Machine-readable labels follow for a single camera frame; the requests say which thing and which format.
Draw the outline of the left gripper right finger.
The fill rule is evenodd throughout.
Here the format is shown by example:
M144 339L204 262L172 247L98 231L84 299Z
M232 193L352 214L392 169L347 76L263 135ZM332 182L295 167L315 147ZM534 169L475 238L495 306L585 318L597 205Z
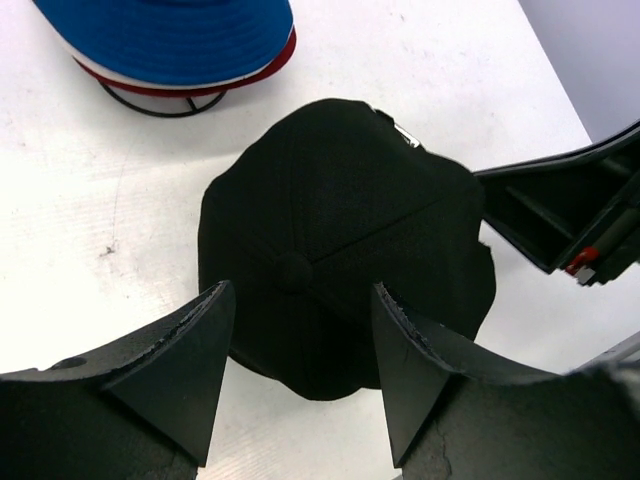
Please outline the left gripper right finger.
M489 351L383 285L372 328L393 463L405 479L635 479L639 366L566 374Z

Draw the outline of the red bucket hat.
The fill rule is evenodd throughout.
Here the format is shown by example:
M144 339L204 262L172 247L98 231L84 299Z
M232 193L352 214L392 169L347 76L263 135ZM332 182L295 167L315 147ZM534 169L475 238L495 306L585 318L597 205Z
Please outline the red bucket hat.
M87 74L99 81L101 84L105 84L109 87L116 87L127 92L159 98L202 97L245 87L271 77L280 71L291 59L296 45L297 32L296 28L293 27L282 51L263 68L237 79L201 85L161 85L139 81L116 74L115 72L112 72L95 62L89 61L88 59L80 59L76 56L73 56L73 59Z

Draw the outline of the white bucket hat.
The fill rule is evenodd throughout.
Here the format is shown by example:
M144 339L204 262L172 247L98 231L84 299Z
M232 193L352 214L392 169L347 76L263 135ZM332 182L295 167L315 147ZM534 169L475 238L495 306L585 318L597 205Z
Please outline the white bucket hat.
M215 82L205 83L193 83L188 82L186 84L179 84L176 80L142 80L139 78L124 75L114 70L91 60L86 55L82 54L75 47L73 47L67 40L63 39L60 35L57 35L58 40L62 44L63 48L69 53L72 58L79 63L79 65L85 69L90 75L101 81L105 81L109 85L113 86L126 86L126 87L140 87L146 90L175 90L175 91L187 91L187 90L213 90L216 87L232 86L233 88L239 86L249 85L256 81L263 80L269 76L277 73L284 65L291 59L296 48L297 33L293 28L287 39L287 43L281 52L276 55L268 64L259 68L249 74L237 76L234 78L219 80Z

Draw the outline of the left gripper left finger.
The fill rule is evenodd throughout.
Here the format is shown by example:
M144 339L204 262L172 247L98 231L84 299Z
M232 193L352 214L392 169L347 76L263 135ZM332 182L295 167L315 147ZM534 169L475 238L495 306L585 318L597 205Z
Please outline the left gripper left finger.
M207 462L234 324L223 281L46 370L1 377L5 479L193 479Z

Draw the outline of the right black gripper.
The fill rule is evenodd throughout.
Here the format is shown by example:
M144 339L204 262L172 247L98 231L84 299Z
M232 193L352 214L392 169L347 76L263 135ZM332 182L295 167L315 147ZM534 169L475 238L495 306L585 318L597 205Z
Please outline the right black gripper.
M547 274L605 285L639 261L639 126L587 147L476 172L485 221Z

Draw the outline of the black embroidered cap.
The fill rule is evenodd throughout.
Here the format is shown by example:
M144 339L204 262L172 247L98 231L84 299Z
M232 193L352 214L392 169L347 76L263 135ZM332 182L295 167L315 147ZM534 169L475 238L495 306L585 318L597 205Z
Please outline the black embroidered cap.
M380 385L371 290L474 338L496 294L484 192L383 112L325 99L273 125L206 189L201 289L236 294L230 357L313 401Z

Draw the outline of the blue bucket hat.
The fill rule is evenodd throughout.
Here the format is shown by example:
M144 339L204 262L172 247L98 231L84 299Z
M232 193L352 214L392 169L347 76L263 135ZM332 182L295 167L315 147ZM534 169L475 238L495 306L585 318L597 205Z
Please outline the blue bucket hat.
M179 84L254 72L294 27L281 0L40 0L36 8L82 54L142 80Z

